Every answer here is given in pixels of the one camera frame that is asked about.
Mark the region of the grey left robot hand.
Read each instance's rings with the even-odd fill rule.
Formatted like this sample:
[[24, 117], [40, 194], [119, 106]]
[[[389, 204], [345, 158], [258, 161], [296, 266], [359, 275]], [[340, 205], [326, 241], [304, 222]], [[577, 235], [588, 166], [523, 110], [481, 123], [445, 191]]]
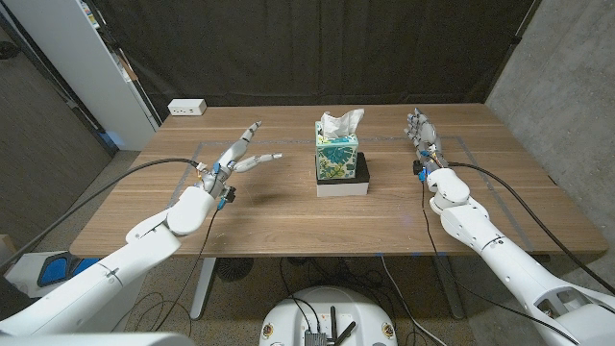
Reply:
[[256, 167], [258, 164], [280, 159], [282, 153], [273, 153], [252, 156], [245, 160], [241, 158], [246, 154], [248, 145], [255, 132], [261, 125], [260, 121], [251, 125], [214, 163], [212, 170], [202, 178], [202, 188], [213, 198], [217, 198], [225, 188], [225, 183], [233, 172], [243, 173]]

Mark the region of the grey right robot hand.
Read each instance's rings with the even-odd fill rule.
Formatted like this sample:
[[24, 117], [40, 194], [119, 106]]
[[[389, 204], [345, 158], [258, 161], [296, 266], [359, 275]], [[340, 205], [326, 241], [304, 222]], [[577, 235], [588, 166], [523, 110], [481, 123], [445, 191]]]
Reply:
[[448, 167], [441, 152], [441, 140], [433, 124], [418, 108], [407, 115], [406, 121], [405, 134], [416, 148], [418, 158], [413, 163], [413, 172], [425, 181], [431, 172]]

